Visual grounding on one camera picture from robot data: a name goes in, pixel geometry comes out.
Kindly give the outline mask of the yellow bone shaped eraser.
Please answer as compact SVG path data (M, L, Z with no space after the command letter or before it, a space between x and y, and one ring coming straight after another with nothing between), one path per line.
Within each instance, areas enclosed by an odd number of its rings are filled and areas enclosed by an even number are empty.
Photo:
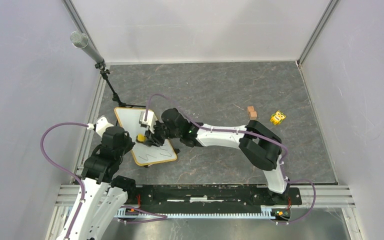
M138 134L136 136L136 141L139 143L144 143L147 140L147 137L143 134Z

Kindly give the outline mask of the yellow framed whiteboard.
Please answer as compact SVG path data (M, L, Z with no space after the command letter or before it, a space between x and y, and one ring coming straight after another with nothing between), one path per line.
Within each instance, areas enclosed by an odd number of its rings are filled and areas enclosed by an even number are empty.
M114 114L120 126L129 132L132 140L135 142L138 135L144 135L147 128L141 126L140 120L145 113L144 108L125 108L116 107ZM138 166L149 166L176 161L177 154L169 140L166 140L162 146L146 146L137 142L131 154Z

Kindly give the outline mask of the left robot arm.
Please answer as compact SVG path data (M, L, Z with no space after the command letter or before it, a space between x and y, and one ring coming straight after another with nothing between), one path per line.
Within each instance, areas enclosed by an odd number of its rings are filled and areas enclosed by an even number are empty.
M109 126L101 132L101 143L85 161L73 212L59 240L99 240L118 209L137 198L136 182L114 176L123 156L135 145L129 133L120 126Z

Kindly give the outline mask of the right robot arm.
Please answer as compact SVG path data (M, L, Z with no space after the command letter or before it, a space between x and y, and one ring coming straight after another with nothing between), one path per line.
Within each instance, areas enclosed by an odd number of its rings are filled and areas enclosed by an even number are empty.
M286 150L281 139L260 122L213 126L188 120L176 108L170 108L163 112L161 120L151 110L145 110L139 123L146 131L137 140L149 147L161 147L166 140L178 139L190 148L217 146L241 150L254 167L263 171L269 199L282 204L289 198L288 178L281 168L282 153Z

